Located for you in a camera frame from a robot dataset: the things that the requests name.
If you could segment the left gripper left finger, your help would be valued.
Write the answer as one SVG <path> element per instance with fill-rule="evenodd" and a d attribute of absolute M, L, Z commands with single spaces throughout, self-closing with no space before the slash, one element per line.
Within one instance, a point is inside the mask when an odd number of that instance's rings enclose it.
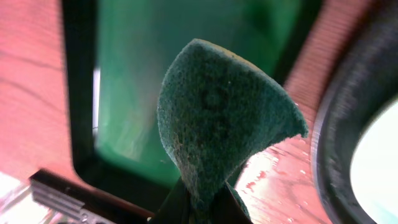
<path fill-rule="evenodd" d="M 179 178 L 158 212 L 148 221 L 148 224 L 189 224 L 189 216 L 190 193 L 182 178 Z"/>

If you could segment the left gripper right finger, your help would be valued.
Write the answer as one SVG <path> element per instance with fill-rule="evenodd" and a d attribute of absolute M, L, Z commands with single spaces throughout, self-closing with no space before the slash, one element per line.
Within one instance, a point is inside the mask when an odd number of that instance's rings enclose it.
<path fill-rule="evenodd" d="M 227 182 L 214 197 L 214 224 L 252 224 Z"/>

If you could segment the dark green sponge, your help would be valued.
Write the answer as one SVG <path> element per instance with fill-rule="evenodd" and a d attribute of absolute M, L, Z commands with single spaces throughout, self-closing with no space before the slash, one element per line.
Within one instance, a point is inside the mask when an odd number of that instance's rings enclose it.
<path fill-rule="evenodd" d="M 162 145 L 190 193 L 190 223 L 214 223 L 215 195 L 251 156 L 308 134 L 303 114 L 275 80 L 201 39 L 189 42 L 167 70 L 157 120 Z"/>

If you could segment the mint plate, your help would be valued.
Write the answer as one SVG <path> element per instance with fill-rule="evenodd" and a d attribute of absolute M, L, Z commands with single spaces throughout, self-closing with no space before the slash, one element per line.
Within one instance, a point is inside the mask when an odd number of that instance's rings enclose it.
<path fill-rule="evenodd" d="M 373 221 L 397 224 L 397 100 L 361 133 L 350 178 L 354 196 Z"/>

